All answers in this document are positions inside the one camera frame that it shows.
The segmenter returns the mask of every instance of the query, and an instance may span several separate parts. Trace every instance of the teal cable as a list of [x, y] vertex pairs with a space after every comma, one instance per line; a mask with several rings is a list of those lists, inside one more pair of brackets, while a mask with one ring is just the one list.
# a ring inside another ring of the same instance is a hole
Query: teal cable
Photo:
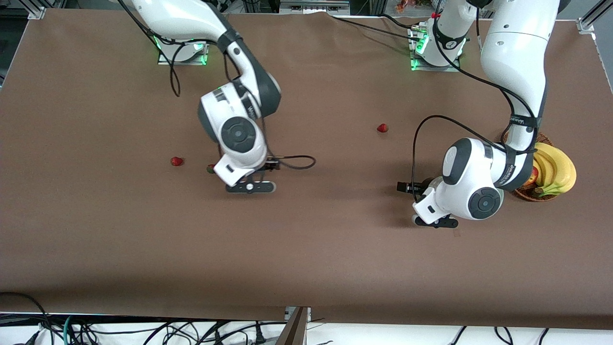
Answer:
[[64, 345], [68, 345], [68, 325], [70, 324], [70, 319], [72, 319], [72, 315], [67, 317], [66, 322], [64, 323]]

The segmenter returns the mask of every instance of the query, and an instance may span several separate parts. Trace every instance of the brown tabletop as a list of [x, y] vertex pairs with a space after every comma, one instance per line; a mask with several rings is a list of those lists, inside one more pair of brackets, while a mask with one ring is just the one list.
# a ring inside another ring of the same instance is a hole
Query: brown tabletop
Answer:
[[[52, 312], [280, 319], [305, 305], [331, 322], [613, 328], [613, 96], [573, 22], [551, 37], [542, 130], [573, 159], [575, 188], [548, 203], [507, 193], [495, 217], [435, 230], [413, 225], [395, 191], [414, 130], [444, 114], [495, 139], [509, 118], [500, 92], [413, 72], [406, 40], [326, 14], [229, 20], [283, 90], [271, 149], [317, 165], [269, 174], [271, 195], [227, 194], [196, 116], [226, 83], [218, 50], [177, 67], [176, 98], [125, 13], [48, 10], [0, 92], [0, 290]], [[465, 54], [483, 76], [476, 40]], [[467, 135], [426, 125], [417, 178]], [[32, 310], [0, 300], [13, 309]]]

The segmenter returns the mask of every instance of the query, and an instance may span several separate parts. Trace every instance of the wicker basket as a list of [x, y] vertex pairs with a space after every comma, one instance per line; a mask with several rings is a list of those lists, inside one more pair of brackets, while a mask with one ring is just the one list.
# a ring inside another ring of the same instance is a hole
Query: wicker basket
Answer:
[[[505, 133], [504, 136], [500, 138], [500, 141], [505, 142], [507, 137], [508, 137], [508, 133]], [[536, 137], [536, 142], [543, 142], [547, 145], [553, 146], [553, 143], [551, 143], [551, 140], [549, 140], [549, 138], [545, 134], [542, 134], [540, 132], [538, 133]], [[515, 189], [511, 193], [520, 199], [523, 199], [525, 201], [532, 201], [535, 203], [542, 203], [543, 201], [549, 201], [557, 196], [557, 195], [545, 195], [542, 198], [539, 198], [538, 196], [535, 195], [536, 187], [537, 187], [536, 184], [531, 184], [526, 187], [519, 187], [518, 189]]]

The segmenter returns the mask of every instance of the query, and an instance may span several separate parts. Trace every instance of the bowl of fruit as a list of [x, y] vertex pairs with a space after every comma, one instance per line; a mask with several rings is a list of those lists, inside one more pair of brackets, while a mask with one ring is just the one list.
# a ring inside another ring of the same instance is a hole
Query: bowl of fruit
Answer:
[[535, 149], [532, 174], [526, 183], [513, 191], [513, 195], [527, 201], [543, 202], [571, 190], [577, 180], [573, 161], [542, 133], [536, 138]]

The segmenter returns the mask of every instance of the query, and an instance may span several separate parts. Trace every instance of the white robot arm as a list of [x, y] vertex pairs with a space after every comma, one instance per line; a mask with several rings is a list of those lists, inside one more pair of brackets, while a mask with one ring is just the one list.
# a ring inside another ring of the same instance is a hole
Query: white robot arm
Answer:
[[440, 18], [427, 22], [430, 41], [421, 55], [432, 65], [448, 66], [466, 41], [476, 7], [495, 11], [481, 65], [493, 83], [511, 91], [506, 95], [513, 114], [506, 143], [492, 147], [463, 138], [447, 150], [442, 178], [433, 180], [413, 204], [424, 223], [433, 224], [450, 214], [471, 220], [489, 218], [502, 204], [500, 189], [514, 190], [530, 177], [530, 150], [547, 94], [544, 55], [558, 5], [559, 0], [447, 0]]
[[224, 155], [215, 173], [228, 186], [256, 170], [267, 157], [255, 121], [276, 112], [281, 90], [249, 51], [236, 30], [213, 5], [201, 0], [132, 0], [154, 32], [168, 39], [213, 41], [236, 65], [240, 77], [200, 99], [198, 117]]

